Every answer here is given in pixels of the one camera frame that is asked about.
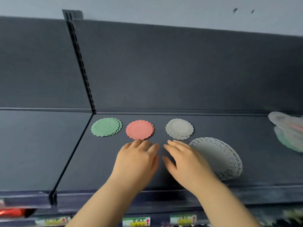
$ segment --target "pink coaster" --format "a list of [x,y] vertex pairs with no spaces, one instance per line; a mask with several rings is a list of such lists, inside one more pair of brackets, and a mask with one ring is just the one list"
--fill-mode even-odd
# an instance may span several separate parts
[[132,139],[147,139],[154,133],[154,126],[145,120],[136,120],[126,127],[127,135]]

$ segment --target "stack of coasters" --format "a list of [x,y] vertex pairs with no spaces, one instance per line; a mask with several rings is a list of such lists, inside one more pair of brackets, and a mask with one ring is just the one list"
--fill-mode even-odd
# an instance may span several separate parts
[[122,122],[116,118],[104,118],[96,121],[91,128],[94,135],[99,137],[110,136],[118,133],[122,128]]
[[154,126],[145,120],[136,120],[126,127],[127,135],[132,139],[147,139],[154,133]]
[[184,140],[194,132],[192,124],[183,119],[172,119],[165,127],[170,137],[177,140]]

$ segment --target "person's right hand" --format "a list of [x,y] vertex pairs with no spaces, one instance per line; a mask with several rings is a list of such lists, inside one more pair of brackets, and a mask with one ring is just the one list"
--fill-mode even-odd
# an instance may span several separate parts
[[195,149],[180,141],[167,141],[164,148],[175,159],[176,165],[163,156],[167,170],[185,189],[197,196],[201,186],[217,180],[206,159]]

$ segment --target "white coaster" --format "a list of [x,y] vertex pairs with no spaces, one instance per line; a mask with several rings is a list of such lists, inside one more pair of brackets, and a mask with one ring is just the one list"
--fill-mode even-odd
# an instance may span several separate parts
[[221,181],[237,178],[242,173],[240,157],[225,142],[205,137],[194,139],[189,145],[202,154]]
[[184,140],[194,132],[194,127],[186,120],[172,119],[166,125],[165,130],[174,139]]

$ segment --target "wall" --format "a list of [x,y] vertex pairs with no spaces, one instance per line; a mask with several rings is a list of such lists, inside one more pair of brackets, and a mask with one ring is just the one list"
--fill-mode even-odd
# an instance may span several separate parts
[[62,9],[93,20],[303,35],[303,0],[0,0],[2,16],[63,19]]

